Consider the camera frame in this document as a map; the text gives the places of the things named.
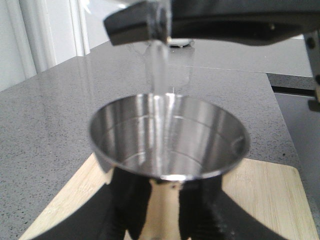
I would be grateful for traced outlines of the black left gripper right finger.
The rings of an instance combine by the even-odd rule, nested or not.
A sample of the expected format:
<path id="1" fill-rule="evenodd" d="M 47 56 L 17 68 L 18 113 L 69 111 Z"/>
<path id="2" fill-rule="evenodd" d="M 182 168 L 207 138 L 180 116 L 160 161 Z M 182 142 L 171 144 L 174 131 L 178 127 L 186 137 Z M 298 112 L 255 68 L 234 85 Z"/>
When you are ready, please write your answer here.
<path id="1" fill-rule="evenodd" d="M 281 240 L 222 190 L 222 177 L 186 181 L 179 191 L 183 240 Z"/>

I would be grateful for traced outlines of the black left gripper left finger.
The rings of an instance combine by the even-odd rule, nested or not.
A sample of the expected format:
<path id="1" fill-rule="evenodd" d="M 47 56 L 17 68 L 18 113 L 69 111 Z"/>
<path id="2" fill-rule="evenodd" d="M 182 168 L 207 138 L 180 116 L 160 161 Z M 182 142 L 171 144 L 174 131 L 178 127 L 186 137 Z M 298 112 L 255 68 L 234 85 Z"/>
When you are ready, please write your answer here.
<path id="1" fill-rule="evenodd" d="M 103 184 L 81 207 L 36 240 L 137 240 L 145 224 L 150 181 L 121 168 L 110 170 Z"/>

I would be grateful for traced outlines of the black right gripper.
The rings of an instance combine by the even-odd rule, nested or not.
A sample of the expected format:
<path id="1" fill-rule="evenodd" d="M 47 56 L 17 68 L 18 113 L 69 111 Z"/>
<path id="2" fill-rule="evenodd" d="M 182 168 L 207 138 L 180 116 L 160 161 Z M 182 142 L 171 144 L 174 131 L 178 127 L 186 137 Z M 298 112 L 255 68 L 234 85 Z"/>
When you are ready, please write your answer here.
<path id="1" fill-rule="evenodd" d="M 311 110 L 320 111 L 320 30 L 303 35 L 312 77 L 315 84 L 315 100 L 309 103 Z"/>

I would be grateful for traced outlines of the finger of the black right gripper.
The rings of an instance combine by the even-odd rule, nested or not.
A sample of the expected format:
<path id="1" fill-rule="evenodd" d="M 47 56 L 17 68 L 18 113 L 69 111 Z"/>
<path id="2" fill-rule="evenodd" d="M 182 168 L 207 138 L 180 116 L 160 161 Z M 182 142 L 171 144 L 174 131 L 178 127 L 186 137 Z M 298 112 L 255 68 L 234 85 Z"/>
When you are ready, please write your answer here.
<path id="1" fill-rule="evenodd" d="M 140 1 L 103 20 L 113 46 L 160 40 L 160 3 Z"/>
<path id="2" fill-rule="evenodd" d="M 272 45 L 320 28 L 318 0 L 174 0 L 173 38 Z"/>

